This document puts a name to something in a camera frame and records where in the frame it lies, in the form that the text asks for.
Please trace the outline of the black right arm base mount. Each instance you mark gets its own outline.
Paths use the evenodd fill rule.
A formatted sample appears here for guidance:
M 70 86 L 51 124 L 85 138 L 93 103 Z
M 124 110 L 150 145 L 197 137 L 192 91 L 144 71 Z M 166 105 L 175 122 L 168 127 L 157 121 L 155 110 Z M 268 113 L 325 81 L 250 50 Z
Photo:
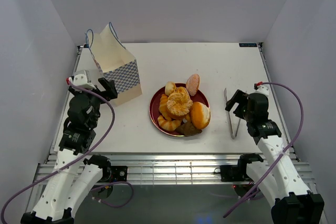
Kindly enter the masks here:
M 214 174 L 221 177 L 221 182 L 244 182 L 245 178 L 238 165 L 220 165 L 214 169 Z

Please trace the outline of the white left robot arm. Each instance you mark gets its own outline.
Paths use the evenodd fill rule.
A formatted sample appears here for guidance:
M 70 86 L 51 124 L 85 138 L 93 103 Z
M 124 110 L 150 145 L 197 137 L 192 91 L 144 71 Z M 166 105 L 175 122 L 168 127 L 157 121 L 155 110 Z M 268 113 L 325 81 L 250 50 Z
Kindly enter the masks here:
M 53 172 L 46 177 L 47 186 L 32 211 L 23 214 L 21 223 L 73 223 L 75 213 L 97 180 L 111 177 L 105 164 L 90 164 L 83 181 L 75 181 L 82 159 L 96 146 L 92 144 L 100 117 L 101 104 L 118 97 L 115 83 L 99 78 L 101 91 L 90 81 L 79 82 L 79 75 L 67 79 L 73 97 L 69 101 Z

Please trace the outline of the pink sugared donut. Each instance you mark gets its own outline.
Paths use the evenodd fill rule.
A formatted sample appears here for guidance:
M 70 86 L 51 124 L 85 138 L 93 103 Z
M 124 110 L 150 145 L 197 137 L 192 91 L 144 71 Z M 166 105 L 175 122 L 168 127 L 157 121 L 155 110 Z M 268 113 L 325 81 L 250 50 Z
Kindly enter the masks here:
M 195 96 L 200 83 L 200 77 L 198 74 L 191 75 L 186 82 L 186 89 L 190 96 Z

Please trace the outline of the long toasted bread roll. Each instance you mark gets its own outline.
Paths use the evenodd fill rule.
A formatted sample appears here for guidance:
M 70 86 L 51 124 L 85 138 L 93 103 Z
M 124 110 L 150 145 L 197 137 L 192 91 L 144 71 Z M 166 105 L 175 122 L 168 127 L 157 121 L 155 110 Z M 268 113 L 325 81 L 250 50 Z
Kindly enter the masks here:
M 190 95 L 185 87 L 177 87 L 175 92 L 181 96 L 181 98 L 185 100 L 190 99 Z

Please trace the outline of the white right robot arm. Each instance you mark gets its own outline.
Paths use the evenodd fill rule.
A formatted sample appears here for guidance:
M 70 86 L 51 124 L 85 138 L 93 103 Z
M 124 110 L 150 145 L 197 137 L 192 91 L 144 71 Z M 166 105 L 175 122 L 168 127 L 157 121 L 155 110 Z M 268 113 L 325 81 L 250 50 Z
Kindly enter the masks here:
M 246 121 L 248 134 L 263 154 L 245 154 L 238 161 L 238 177 L 254 182 L 240 202 L 260 190 L 271 206 L 273 223 L 319 223 L 324 200 L 297 172 L 278 125 L 268 117 L 268 108 L 268 89 L 264 86 L 251 94 L 237 90 L 226 101 L 226 111 L 234 109 L 234 115 Z

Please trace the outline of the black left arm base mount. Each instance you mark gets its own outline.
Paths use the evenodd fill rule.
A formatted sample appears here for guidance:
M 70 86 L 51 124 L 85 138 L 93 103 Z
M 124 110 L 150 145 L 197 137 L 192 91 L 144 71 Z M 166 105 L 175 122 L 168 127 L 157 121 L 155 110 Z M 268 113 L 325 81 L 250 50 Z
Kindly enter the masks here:
M 127 166 L 110 166 L 107 168 L 107 174 L 104 178 L 105 182 L 120 182 L 127 181 L 128 167 Z

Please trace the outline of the orange frosted ring donut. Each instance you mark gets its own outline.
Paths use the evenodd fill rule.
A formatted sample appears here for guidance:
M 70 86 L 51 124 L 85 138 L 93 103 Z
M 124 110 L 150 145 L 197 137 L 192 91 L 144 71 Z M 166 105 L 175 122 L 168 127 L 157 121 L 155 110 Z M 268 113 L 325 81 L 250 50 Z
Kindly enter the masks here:
M 166 108 L 170 117 L 174 119 L 182 119 L 189 111 L 193 101 L 188 93 L 173 92 L 167 100 Z

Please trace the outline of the brown chocolate pastry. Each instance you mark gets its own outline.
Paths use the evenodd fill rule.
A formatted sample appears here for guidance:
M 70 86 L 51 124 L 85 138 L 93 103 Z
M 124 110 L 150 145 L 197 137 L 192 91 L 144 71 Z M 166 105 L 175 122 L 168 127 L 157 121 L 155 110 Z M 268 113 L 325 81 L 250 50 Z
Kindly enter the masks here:
M 202 133 L 202 130 L 197 129 L 192 122 L 181 124 L 176 131 L 185 136 L 193 136 Z

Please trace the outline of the round orange bun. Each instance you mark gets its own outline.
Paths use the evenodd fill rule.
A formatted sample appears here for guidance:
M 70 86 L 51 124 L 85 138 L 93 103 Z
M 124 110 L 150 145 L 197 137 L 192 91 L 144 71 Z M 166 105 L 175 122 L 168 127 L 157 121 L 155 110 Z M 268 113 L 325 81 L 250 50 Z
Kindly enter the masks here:
M 211 120 L 209 107 L 200 102 L 194 102 L 190 109 L 190 117 L 193 125 L 199 129 L 205 129 Z

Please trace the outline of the blue checkered paper bag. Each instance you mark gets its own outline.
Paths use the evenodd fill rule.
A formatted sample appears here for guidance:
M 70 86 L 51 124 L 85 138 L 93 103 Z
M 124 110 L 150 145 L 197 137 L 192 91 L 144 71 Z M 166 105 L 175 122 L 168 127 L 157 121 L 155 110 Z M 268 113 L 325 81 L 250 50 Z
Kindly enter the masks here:
M 121 43 L 112 23 L 101 33 L 88 29 L 86 44 L 101 75 L 114 81 L 118 97 L 116 106 L 122 105 L 142 94 L 138 64 L 135 56 Z

